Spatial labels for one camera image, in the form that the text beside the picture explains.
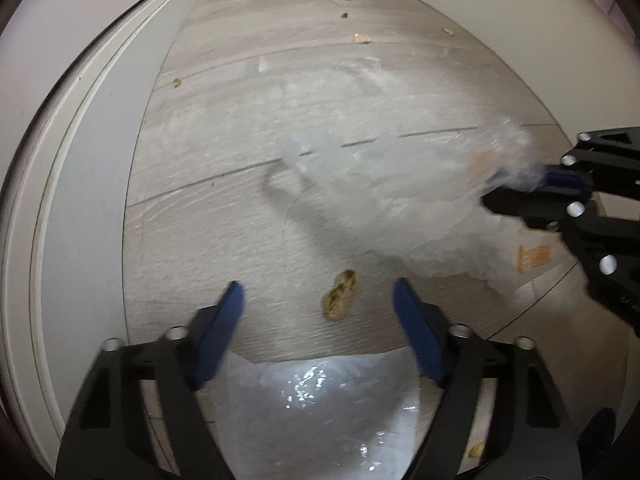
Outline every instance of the brown crumb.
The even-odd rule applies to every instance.
[[[335,277],[334,288],[322,299],[322,314],[329,321],[339,321],[347,314],[349,300],[356,293],[358,276],[347,269]]]
[[[480,458],[482,456],[482,452],[484,451],[484,442],[480,442],[480,444],[476,444],[470,450],[468,456],[469,458]]]
[[[366,34],[360,34],[356,32],[353,35],[353,43],[371,43],[371,38]]]

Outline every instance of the transparent plastic bag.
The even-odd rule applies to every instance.
[[[328,192],[345,227],[424,276],[467,274],[505,296],[557,262],[557,235],[493,215],[480,197],[543,176],[532,137],[507,118],[471,131],[376,140],[350,148],[289,136],[283,160]]]
[[[260,364],[229,353],[214,388],[220,448],[238,480],[388,480],[415,451],[409,348]]]

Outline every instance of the wooden floor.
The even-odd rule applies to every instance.
[[[372,42],[353,43],[355,33]],[[386,351],[406,345],[390,292],[407,276],[481,336],[535,338],[578,427],[617,408],[627,331],[585,296],[569,258],[511,304],[466,276],[420,278],[364,249],[331,199],[279,161],[288,133],[358,142],[473,128],[497,114],[526,124],[544,160],[569,146],[500,59],[417,0],[199,0],[156,81],[130,177],[131,341],[185,323],[238,280],[248,302],[232,350],[244,358]],[[321,298],[347,268],[360,273],[360,293],[329,323]]]

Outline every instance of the metal pin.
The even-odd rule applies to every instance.
[[[169,330],[167,330],[164,333],[164,336],[169,341],[176,341],[177,339],[184,339],[185,337],[187,337],[188,333],[189,333],[189,331],[187,330],[187,327],[185,327],[185,326],[174,326],[173,328],[170,328]]]
[[[523,335],[518,336],[515,343],[522,350],[533,350],[536,347],[536,342],[532,338]]]
[[[449,333],[453,337],[468,339],[471,337],[472,330],[467,325],[451,325],[449,327]]]
[[[578,216],[584,213],[584,204],[582,202],[571,202],[566,207],[566,211],[569,214],[569,216],[578,218]]]
[[[112,337],[110,339],[105,339],[100,345],[100,349],[103,352],[114,352],[121,346],[124,346],[124,341],[119,337]]]
[[[560,159],[560,163],[563,166],[572,166],[576,163],[575,157],[573,155],[565,155]]]
[[[600,267],[601,273],[603,273],[605,276],[609,276],[610,274],[616,272],[616,269],[618,268],[618,261],[616,260],[615,256],[608,254],[600,260],[598,266]]]

